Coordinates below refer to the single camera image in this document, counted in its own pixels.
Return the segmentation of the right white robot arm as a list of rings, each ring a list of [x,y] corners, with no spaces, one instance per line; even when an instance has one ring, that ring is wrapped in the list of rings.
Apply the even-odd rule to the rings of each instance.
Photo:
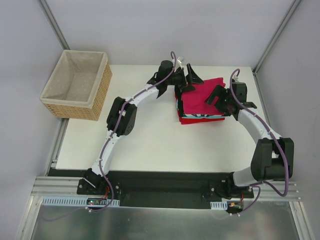
[[[285,197],[293,175],[294,141],[272,130],[259,116],[257,106],[247,101],[247,91],[245,83],[232,80],[229,88],[217,85],[205,101],[226,116],[233,116],[256,144],[250,165],[229,173],[225,181],[214,188],[215,193],[231,199],[249,187],[267,184]]]

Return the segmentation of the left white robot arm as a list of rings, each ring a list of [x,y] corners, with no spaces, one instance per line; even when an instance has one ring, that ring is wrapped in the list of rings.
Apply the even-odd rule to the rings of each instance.
[[[105,178],[110,170],[116,144],[132,132],[139,105],[159,98],[165,93],[168,86],[177,87],[182,92],[191,92],[196,89],[194,85],[204,83],[189,63],[186,69],[187,75],[179,60],[164,60],[142,90],[127,98],[114,99],[106,120],[105,142],[97,160],[79,181],[79,190],[88,190],[99,195],[107,189]]]

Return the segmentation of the red t shirt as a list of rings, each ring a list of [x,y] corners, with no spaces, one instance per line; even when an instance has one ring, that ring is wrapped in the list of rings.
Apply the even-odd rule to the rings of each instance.
[[[189,117],[179,117],[179,122],[182,125],[191,125],[191,124],[198,124],[198,123],[210,123],[210,122],[219,122],[224,121],[224,117],[219,118],[189,118]]]

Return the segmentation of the wicker basket with liner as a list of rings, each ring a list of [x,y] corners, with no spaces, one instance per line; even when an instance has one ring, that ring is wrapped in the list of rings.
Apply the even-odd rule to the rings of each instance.
[[[64,50],[40,100],[57,118],[98,121],[112,75],[105,52]]]

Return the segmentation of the pink t shirt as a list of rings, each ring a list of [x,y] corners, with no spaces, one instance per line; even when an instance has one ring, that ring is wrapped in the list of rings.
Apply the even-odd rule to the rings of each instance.
[[[217,85],[225,87],[226,84],[222,77],[207,79],[204,84],[193,84],[195,90],[182,93],[183,112],[187,115],[223,116],[224,114],[213,104],[206,103],[206,99]]]

